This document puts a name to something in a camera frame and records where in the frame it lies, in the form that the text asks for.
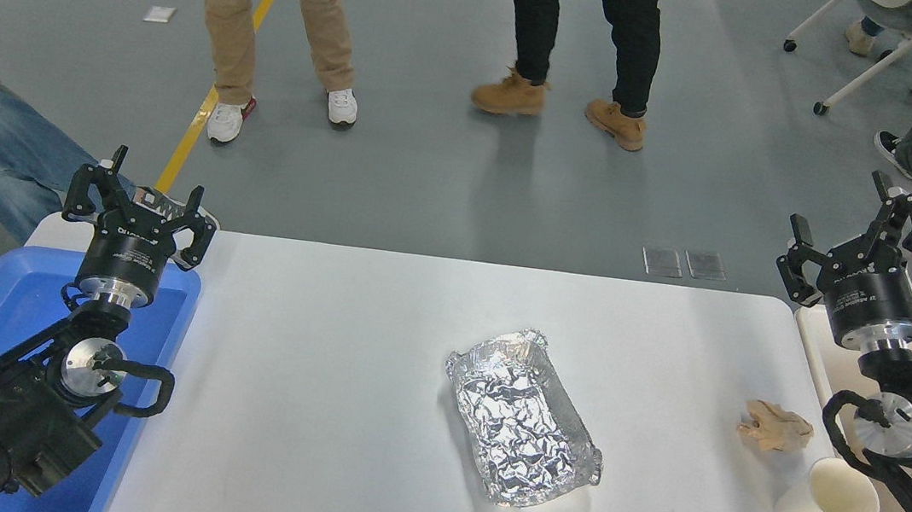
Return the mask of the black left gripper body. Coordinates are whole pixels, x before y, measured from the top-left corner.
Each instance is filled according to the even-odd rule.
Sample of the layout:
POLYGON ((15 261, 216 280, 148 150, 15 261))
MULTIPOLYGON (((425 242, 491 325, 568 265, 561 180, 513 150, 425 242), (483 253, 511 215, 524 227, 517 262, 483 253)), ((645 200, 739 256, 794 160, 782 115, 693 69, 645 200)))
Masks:
POLYGON ((126 283, 135 294, 153 297, 163 270, 174 252, 168 218, 131 202, 107 207, 98 216, 75 284, 99 290, 126 283))

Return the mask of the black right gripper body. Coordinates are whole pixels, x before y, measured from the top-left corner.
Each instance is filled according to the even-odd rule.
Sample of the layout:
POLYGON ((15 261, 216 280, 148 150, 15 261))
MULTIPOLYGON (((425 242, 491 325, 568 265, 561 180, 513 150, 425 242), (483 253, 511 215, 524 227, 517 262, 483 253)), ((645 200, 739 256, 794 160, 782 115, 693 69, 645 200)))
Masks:
POLYGON ((856 253, 826 254, 823 297, 836 345, 861 351, 877 350, 875 342, 906 347, 912 343, 912 283, 908 256, 863 263, 856 253))

